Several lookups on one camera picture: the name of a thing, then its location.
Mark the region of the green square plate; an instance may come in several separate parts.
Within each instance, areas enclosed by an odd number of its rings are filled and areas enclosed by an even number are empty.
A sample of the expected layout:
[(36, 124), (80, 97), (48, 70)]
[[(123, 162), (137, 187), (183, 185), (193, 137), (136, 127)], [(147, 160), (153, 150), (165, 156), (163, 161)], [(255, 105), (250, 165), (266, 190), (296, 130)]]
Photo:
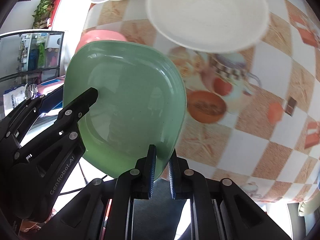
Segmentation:
[(98, 91), (98, 98), (78, 123), (84, 159), (117, 178), (155, 145), (155, 177), (160, 177), (178, 141), (187, 106), (185, 86), (173, 62), (138, 43), (91, 42), (69, 63), (63, 103), (89, 88)]

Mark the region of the large white round plate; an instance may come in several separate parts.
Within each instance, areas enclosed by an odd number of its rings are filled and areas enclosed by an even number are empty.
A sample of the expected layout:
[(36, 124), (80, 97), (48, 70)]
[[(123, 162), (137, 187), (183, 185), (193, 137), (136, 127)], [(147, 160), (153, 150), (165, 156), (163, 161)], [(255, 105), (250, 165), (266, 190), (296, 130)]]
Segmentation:
[(171, 42), (206, 53), (247, 49), (269, 26), (267, 0), (146, 0), (146, 13)]

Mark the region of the white printed sack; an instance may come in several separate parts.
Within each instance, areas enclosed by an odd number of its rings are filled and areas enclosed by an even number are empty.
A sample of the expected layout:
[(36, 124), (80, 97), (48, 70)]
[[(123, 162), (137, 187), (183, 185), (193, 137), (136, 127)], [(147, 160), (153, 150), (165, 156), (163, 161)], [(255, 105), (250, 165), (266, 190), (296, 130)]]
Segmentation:
[(4, 115), (7, 116), (17, 105), (26, 99), (26, 85), (6, 90), (3, 94)]

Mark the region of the pink plastic stool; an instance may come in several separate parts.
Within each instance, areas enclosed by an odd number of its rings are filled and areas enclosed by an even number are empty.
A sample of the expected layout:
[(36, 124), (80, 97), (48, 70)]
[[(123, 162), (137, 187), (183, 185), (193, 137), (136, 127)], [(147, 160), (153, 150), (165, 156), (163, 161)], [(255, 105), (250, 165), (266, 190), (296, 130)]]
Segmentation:
[(55, 79), (43, 82), (37, 85), (36, 97), (47, 95), (64, 84), (65, 77), (57, 77)]

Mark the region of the glass display cabinet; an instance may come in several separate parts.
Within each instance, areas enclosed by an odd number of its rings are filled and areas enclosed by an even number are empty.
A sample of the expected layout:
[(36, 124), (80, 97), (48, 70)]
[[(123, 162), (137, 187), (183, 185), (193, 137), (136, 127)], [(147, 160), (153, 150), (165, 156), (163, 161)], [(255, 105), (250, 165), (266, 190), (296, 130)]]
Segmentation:
[(1, 34), (1, 83), (42, 83), (59, 77), (63, 31), (26, 29)]

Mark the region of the checkered patterned tablecloth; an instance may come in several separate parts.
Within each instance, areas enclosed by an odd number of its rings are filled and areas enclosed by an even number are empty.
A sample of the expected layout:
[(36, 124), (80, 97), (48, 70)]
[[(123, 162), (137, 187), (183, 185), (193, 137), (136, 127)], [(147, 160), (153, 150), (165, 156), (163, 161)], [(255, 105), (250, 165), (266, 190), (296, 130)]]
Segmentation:
[(268, 33), (240, 53), (250, 72), (245, 91), (213, 82), (208, 54), (157, 32), (145, 0), (91, 5), (84, 32), (119, 32), (176, 64), (196, 105), (176, 147), (192, 169), (214, 180), (231, 178), (262, 202), (301, 202), (318, 193), (319, 20), (306, 0), (267, 2)]

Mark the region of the pink plate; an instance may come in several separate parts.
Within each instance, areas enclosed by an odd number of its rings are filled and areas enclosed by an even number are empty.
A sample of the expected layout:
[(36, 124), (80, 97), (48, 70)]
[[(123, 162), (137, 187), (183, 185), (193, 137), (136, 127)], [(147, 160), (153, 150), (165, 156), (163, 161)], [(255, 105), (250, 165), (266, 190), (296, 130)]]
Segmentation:
[(116, 31), (95, 29), (81, 36), (75, 52), (77, 53), (83, 46), (94, 41), (127, 41), (127, 39)]

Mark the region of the potted green plant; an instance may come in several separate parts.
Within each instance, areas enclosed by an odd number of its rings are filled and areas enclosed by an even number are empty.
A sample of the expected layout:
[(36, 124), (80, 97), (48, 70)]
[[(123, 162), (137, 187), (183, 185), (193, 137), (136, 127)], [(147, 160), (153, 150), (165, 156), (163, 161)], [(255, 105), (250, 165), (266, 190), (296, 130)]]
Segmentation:
[(55, 8), (55, 0), (40, 0), (32, 17), (34, 18), (33, 29), (47, 29), (50, 25), (51, 16)]

